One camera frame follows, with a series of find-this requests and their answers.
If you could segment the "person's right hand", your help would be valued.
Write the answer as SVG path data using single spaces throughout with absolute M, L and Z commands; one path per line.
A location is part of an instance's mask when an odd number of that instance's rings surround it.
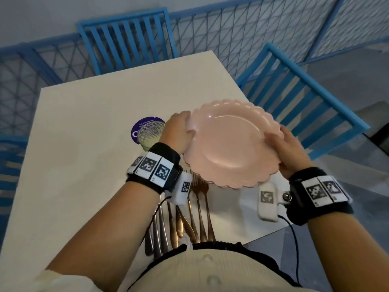
M 275 151 L 281 160 L 279 171 L 288 180 L 296 172 L 315 165 L 299 140 L 285 126 L 280 126 L 280 131 L 284 135 L 285 148 Z

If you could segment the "person's left hand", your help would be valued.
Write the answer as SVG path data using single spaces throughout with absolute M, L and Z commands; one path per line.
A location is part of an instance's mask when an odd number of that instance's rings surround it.
M 182 155 L 190 144 L 183 142 L 183 134 L 188 131 L 187 122 L 191 115 L 190 111 L 174 113 L 165 123 L 159 142 L 168 145 L 171 149 Z

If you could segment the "pink scalloped plate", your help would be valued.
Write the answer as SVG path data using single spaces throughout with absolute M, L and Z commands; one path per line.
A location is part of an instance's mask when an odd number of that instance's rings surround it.
M 264 133 L 284 138 L 280 124 L 251 102 L 217 100 L 192 111 L 196 132 L 183 158 L 192 173 L 221 188 L 252 188 L 279 171 L 278 154 Z

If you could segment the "person's right forearm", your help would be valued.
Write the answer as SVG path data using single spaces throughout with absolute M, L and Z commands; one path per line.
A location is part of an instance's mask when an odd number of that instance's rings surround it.
M 308 228 L 333 292 L 389 292 L 389 254 L 354 216 L 329 213 Z

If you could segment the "person's left forearm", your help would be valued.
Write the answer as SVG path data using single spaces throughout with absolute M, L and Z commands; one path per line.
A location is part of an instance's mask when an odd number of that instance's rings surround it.
M 126 182 L 66 243 L 47 266 L 61 275 L 89 278 L 104 292 L 117 292 L 152 221 L 160 194 Z

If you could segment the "clear glass bowl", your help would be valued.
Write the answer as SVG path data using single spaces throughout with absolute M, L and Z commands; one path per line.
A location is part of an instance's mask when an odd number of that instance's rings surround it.
M 165 122 L 154 121 L 143 125 L 139 129 L 137 140 L 144 151 L 149 151 L 155 143 L 159 142 L 164 127 Z

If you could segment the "black marker wristband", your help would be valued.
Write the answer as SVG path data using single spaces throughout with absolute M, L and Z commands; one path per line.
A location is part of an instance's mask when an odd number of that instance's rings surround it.
M 298 226 L 333 212 L 353 214 L 352 199 L 339 182 L 319 167 L 300 170 L 289 177 L 292 200 L 288 219 Z
M 128 168 L 126 182 L 135 182 L 159 195 L 172 191 L 182 173 L 181 156 L 168 145 L 157 142 Z

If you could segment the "blue slatted chair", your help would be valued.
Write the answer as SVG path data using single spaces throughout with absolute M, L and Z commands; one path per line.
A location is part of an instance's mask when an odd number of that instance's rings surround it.
M 351 141 L 370 126 L 271 43 L 235 82 L 246 98 L 270 113 L 316 160 Z
M 28 138 L 0 133 L 0 251 L 27 149 Z
M 96 76 L 180 57 L 166 7 L 83 20 L 77 30 Z

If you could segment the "purple round sticker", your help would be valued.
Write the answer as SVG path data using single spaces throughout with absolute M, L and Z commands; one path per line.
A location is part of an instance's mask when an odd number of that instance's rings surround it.
M 159 117 L 153 117 L 153 116 L 149 116 L 149 117 L 144 117 L 144 118 L 141 118 L 140 120 L 138 120 L 137 122 L 134 123 L 134 125 L 132 126 L 132 129 L 131 129 L 131 138 L 133 140 L 133 142 L 135 142 L 136 144 L 140 144 L 139 141 L 138 141 L 138 133 L 139 133 L 139 130 L 146 124 L 148 123 L 152 123 L 152 122 L 162 122 L 162 123 L 165 123 L 165 121 Z

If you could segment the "row of metal cutlery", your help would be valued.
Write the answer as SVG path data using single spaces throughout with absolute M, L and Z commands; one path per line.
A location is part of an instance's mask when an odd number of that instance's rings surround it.
M 185 171 L 193 177 L 186 203 L 176 206 L 167 201 L 165 194 L 145 233 L 144 254 L 153 259 L 176 249 L 184 239 L 191 243 L 216 240 L 207 200 L 208 183 L 191 169 Z

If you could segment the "cream knitted top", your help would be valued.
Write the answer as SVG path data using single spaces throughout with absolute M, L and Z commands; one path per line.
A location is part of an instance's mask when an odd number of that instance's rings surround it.
M 254 259 L 227 250 L 192 250 L 163 260 L 128 292 L 317 292 L 295 287 Z

